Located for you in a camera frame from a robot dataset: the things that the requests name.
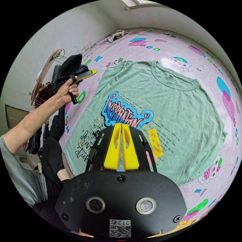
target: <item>green t-shirt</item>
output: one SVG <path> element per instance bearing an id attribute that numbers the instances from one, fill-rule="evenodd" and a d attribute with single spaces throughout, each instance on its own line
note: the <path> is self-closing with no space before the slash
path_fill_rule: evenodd
<path id="1" fill-rule="evenodd" d="M 163 155 L 158 157 L 157 170 L 177 185 L 201 176 L 227 135 L 215 106 L 197 80 L 164 68 L 157 61 L 122 62 L 106 70 L 64 148 L 75 175 L 84 172 L 89 150 L 100 131 L 116 123 L 141 130 L 157 156 L 162 154 L 158 148 L 161 144 Z M 157 132 L 159 140 L 154 140 L 150 131 Z M 119 169 L 123 169 L 122 149 Z"/>

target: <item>qr code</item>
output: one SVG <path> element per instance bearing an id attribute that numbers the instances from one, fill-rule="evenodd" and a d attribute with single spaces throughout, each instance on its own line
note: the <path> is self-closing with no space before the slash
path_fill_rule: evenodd
<path id="1" fill-rule="evenodd" d="M 131 221 L 110 219 L 109 237 L 128 238 L 131 237 Z"/>

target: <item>bed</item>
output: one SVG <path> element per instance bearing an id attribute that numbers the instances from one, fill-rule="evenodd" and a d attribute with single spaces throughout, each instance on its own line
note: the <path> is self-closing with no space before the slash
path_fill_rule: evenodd
<path id="1" fill-rule="evenodd" d="M 188 209 L 180 223 L 180 228 L 183 228 L 210 212 L 224 196 L 236 175 L 242 158 L 242 142 L 240 141 L 242 97 L 237 84 L 223 63 L 212 52 L 191 39 L 170 31 L 152 28 L 126 31 L 128 34 L 113 43 L 106 40 L 107 36 L 83 54 L 82 64 L 98 72 L 79 84 L 79 104 L 71 103 L 65 106 L 65 133 L 59 141 L 64 151 L 64 164 L 69 175 L 75 176 L 75 171 L 68 162 L 70 158 L 65 152 L 65 145 L 76 123 L 92 100 L 103 73 L 110 66 L 128 60 L 156 60 L 167 68 L 198 79 L 213 101 L 228 135 L 214 164 L 196 180 L 180 187 Z M 175 60 L 185 65 L 178 65 Z M 213 176 L 211 171 L 214 169 L 216 172 Z"/>

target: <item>black pants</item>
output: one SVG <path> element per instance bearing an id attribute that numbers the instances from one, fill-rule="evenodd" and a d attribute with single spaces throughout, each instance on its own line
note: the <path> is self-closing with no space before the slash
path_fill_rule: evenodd
<path id="1" fill-rule="evenodd" d="M 45 139 L 40 159 L 42 173 L 45 175 L 48 200 L 57 199 L 63 187 L 57 171 L 61 165 L 63 166 L 63 162 L 61 146 L 54 138 Z"/>
<path id="2" fill-rule="evenodd" d="M 45 175 L 48 200 L 36 204 L 34 211 L 52 226 L 62 231 L 70 232 L 61 221 L 55 210 L 55 204 L 63 188 L 63 184 L 56 175 L 60 167 L 63 167 L 62 149 L 59 143 L 52 137 L 45 139 L 41 154 L 42 173 Z"/>

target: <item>yellow gripper fingers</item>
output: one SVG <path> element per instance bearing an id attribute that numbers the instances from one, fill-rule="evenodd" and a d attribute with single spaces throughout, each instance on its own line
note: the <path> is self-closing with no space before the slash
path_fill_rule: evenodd
<path id="1" fill-rule="evenodd" d="M 108 147 L 107 155 L 104 161 L 104 168 L 108 170 L 118 170 L 120 140 L 122 124 L 115 124 L 113 134 Z"/>
<path id="2" fill-rule="evenodd" d="M 139 160 L 135 151 L 129 125 L 122 124 L 124 171 L 138 170 Z"/>

